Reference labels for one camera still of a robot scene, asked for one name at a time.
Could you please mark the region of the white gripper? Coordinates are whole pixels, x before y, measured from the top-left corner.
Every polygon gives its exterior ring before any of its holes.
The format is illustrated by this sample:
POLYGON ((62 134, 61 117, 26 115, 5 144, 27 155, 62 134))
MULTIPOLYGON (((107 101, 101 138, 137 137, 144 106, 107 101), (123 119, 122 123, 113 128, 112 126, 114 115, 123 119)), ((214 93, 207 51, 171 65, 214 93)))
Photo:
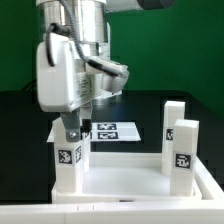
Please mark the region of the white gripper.
POLYGON ((92 103, 101 94, 101 75, 91 70, 79 71, 74 43, 67 37, 50 35, 50 54, 54 66, 47 60, 46 42, 37 48, 37 96, 45 112, 60 114, 68 142, 81 139, 79 111, 85 133, 92 130, 92 103))

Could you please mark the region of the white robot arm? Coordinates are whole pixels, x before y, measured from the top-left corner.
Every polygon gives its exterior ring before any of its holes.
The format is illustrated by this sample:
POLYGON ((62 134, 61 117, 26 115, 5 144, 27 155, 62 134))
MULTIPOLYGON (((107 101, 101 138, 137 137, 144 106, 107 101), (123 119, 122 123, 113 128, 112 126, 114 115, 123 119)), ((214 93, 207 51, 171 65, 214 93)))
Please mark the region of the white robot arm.
POLYGON ((108 13, 167 9, 176 0, 36 0, 45 31, 36 56, 37 94, 45 112, 58 112, 65 138, 78 142, 91 130, 80 114, 105 92, 123 89, 129 71, 110 59, 108 13))

